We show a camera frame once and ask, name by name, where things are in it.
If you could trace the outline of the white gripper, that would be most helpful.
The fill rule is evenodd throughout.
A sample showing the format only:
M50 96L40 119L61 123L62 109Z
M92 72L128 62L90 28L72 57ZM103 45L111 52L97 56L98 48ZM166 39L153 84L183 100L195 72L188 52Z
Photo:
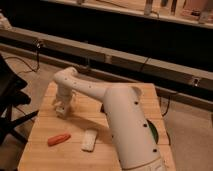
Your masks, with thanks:
M57 85L55 99L52 102L54 110L58 117L66 118L70 112L73 92L63 85Z

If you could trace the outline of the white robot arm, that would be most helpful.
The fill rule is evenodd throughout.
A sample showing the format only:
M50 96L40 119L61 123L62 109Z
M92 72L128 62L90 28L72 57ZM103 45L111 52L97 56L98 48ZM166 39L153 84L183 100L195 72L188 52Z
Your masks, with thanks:
M103 104L122 171L167 171L140 105L140 89L126 83L87 81L77 75L74 67L54 75L56 99L66 108L71 91L76 90Z

